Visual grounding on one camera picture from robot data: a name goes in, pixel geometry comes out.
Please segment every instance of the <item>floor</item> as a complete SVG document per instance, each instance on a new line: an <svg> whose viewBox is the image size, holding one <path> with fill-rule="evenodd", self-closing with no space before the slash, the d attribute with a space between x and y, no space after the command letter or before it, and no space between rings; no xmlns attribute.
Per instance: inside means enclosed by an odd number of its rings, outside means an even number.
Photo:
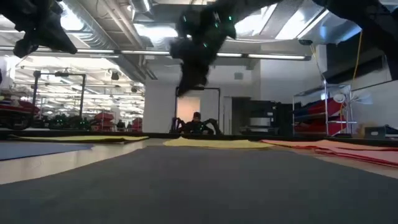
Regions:
<svg viewBox="0 0 398 224"><path fill-rule="evenodd" d="M94 162L121 156L137 149L147 146L162 145L164 139L148 139L132 144L99 144L91 150L81 150L51 154L46 156L28 157L0 161L0 184L7 184L21 180L36 179L47 175L57 174L77 167L85 166ZM298 154L316 157L323 161L333 162L343 166L354 167L380 175L398 179L398 169L392 167L368 164L365 162L353 161L337 157L323 156L311 151L292 150L285 147L274 147L273 150L288 150Z"/></svg>

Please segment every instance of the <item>yellow cable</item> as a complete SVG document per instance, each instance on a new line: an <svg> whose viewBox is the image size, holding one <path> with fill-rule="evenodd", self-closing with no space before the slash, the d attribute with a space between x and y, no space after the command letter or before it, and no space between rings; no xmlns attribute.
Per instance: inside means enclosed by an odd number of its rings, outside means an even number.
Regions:
<svg viewBox="0 0 398 224"><path fill-rule="evenodd" d="M361 54L361 45L362 45L362 34L363 34L363 32L361 31L361 34L359 35L358 52L356 54L356 63L355 63L354 75L353 75L353 79L351 80L351 83L349 84L350 85L350 91L351 91L351 86L353 85L354 80L355 80L356 72L358 71L359 55ZM342 103L341 106L340 106L340 121L343 121L343 105L344 105L344 103ZM343 123L340 123L340 124L341 124L341 133L343 133Z"/></svg>

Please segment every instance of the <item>gray mat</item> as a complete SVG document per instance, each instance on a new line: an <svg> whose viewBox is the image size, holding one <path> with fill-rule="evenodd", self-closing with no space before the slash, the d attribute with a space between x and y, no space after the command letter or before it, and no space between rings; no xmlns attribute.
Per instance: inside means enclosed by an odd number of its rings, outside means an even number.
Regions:
<svg viewBox="0 0 398 224"><path fill-rule="evenodd" d="M148 147L0 185L0 223L398 223L397 189L293 152Z"/></svg>
<svg viewBox="0 0 398 224"><path fill-rule="evenodd" d="M92 144L0 142L0 160L91 149Z"/></svg>

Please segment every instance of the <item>yellow mat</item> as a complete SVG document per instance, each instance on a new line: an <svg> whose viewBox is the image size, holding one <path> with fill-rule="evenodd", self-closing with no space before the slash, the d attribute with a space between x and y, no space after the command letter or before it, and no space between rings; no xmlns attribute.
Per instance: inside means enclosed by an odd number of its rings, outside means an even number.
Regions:
<svg viewBox="0 0 398 224"><path fill-rule="evenodd" d="M237 140L237 141L219 141L219 140L196 140L196 139L185 139L179 138L169 140L163 143L165 146L193 146L193 147L212 147L212 148L223 148L223 149L259 149L272 147L271 144L261 142L251 142L248 140Z"/></svg>
<svg viewBox="0 0 398 224"><path fill-rule="evenodd" d="M107 139L124 139L125 141L139 141L148 137L132 137L132 136L67 136L67 137L18 137L21 139L42 140L42 141L100 141Z"/></svg>

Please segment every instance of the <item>storage rack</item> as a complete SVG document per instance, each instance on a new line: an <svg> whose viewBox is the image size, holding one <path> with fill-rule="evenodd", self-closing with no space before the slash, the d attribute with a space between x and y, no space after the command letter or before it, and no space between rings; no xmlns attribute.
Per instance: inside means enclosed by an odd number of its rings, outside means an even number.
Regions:
<svg viewBox="0 0 398 224"><path fill-rule="evenodd" d="M349 88L349 93L345 94L345 108L346 108L346 121L330 121L329 117L330 115L328 114L328 99L330 98L330 94L334 93L336 91L340 91L344 88ZM325 94L325 112L322 113L317 113L317 114L308 114L308 115L304 115L304 116L295 116L294 113L292 113L293 116L293 135L296 135L296 133L298 134L326 134L327 136L329 136L329 124L330 123L338 123L338 124L347 124L347 133L348 133L348 125L350 124L350 132L353 132L353 124L356 124L356 121L353 121L353 110L350 104L350 100L351 100L351 85L345 85L345 84L328 84L325 81L323 82L322 86L318 86L316 88L312 88L310 90L307 91L303 91L301 93L298 93L296 95L293 96L293 111L295 110L295 103L297 102L295 99L297 97L306 97L306 96L318 96L320 97L321 94L324 93ZM297 120L301 120L301 119L305 119L305 118L319 118L319 117L325 117L325 121L326 121L326 130L325 132L322 133L317 133L317 132L309 132L309 133L303 133L303 132L296 132L295 131L295 122Z"/></svg>

